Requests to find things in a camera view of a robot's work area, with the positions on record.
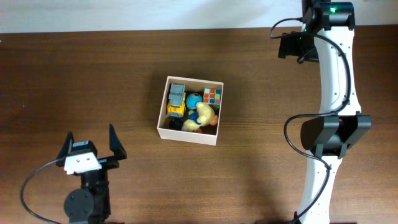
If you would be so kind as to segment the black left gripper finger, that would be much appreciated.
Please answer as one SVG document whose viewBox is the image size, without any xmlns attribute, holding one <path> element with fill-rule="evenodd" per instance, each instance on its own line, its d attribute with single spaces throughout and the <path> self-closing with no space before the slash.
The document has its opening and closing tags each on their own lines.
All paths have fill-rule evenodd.
<svg viewBox="0 0 398 224">
<path fill-rule="evenodd" d="M 66 140 L 63 143 L 63 146 L 62 146 L 60 152 L 58 153 L 57 159 L 61 159 L 63 157 L 66 157 L 70 153 L 70 150 L 72 149 L 73 143 L 74 143 L 73 133 L 72 132 L 68 132 Z"/>
<path fill-rule="evenodd" d="M 109 125 L 109 148 L 117 160 L 127 158 L 127 152 L 121 144 L 112 124 Z"/>
</svg>

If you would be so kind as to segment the black round lid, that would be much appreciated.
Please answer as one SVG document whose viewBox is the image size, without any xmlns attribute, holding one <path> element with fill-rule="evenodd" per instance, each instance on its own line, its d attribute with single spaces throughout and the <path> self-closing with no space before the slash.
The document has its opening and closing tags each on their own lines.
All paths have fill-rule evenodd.
<svg viewBox="0 0 398 224">
<path fill-rule="evenodd" d="M 183 127 L 183 120 L 181 118 L 172 118 L 169 121 L 169 128 L 175 131 L 181 131 Z"/>
</svg>

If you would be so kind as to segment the yellow grey toy truck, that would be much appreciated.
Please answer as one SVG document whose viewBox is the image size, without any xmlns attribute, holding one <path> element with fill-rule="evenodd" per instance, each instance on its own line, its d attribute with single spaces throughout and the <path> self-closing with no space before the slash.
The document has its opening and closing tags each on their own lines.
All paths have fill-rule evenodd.
<svg viewBox="0 0 398 224">
<path fill-rule="evenodd" d="M 170 86 L 167 115 L 182 118 L 185 113 L 185 85 L 172 83 Z"/>
</svg>

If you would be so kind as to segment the blue ball toy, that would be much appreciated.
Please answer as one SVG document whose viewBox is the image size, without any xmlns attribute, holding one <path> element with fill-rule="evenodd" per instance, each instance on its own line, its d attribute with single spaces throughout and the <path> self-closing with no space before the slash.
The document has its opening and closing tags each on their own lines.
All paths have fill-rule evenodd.
<svg viewBox="0 0 398 224">
<path fill-rule="evenodd" d="M 197 103 L 202 102 L 203 98 L 198 93 L 191 93 L 186 98 L 186 106 L 189 110 L 195 110 L 197 108 Z"/>
</svg>

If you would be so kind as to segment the yellow plush duck toy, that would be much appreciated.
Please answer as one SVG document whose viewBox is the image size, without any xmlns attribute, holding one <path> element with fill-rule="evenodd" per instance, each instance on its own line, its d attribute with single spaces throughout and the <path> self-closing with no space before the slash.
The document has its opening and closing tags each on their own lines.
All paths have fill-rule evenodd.
<svg viewBox="0 0 398 224">
<path fill-rule="evenodd" d="M 196 104 L 196 110 L 190 110 L 188 112 L 188 119 L 184 121 L 181 130 L 186 132 L 199 132 L 202 127 L 208 125 L 216 126 L 217 124 L 218 115 L 216 115 L 214 109 L 204 102 L 198 102 Z"/>
</svg>

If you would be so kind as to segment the beige cardboard box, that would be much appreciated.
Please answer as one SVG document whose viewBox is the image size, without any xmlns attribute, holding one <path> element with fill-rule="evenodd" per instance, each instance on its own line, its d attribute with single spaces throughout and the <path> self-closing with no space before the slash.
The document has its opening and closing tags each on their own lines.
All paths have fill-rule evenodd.
<svg viewBox="0 0 398 224">
<path fill-rule="evenodd" d="M 157 122 L 157 130 L 161 139 L 168 139 L 174 141 L 192 142 L 198 144 L 206 144 L 215 146 L 218 139 L 219 124 L 214 128 L 204 128 L 203 134 L 201 133 L 189 133 L 184 131 L 176 131 L 169 129 L 167 120 L 167 100 L 171 83 L 186 84 L 186 91 L 199 92 L 205 88 L 216 88 L 220 89 L 223 94 L 224 83 L 214 82 L 209 80 L 199 80 L 194 78 L 185 77 L 173 77 L 168 76 L 164 86 L 163 98 L 159 112 L 159 118 Z"/>
</svg>

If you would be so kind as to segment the colourful puzzle cube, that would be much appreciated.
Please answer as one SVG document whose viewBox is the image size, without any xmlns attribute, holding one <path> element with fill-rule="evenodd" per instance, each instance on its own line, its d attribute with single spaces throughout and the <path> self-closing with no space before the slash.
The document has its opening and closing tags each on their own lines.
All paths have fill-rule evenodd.
<svg viewBox="0 0 398 224">
<path fill-rule="evenodd" d="M 203 102 L 213 109 L 218 110 L 221 106 L 221 94 L 222 91 L 220 89 L 205 88 L 203 92 Z"/>
</svg>

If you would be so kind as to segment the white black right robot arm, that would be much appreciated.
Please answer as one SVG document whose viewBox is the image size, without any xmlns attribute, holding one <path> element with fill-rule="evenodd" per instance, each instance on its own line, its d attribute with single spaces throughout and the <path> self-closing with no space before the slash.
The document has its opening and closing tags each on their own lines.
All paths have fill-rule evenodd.
<svg viewBox="0 0 398 224">
<path fill-rule="evenodd" d="M 298 63 L 320 65 L 321 103 L 317 114 L 305 118 L 300 130 L 302 149 L 293 149 L 307 158 L 302 201 L 292 223 L 329 223 L 333 185 L 343 158 L 371 127 L 363 115 L 353 71 L 354 6 L 351 2 L 302 1 L 303 26 L 299 32 L 284 33 L 280 58 L 296 56 Z"/>
</svg>

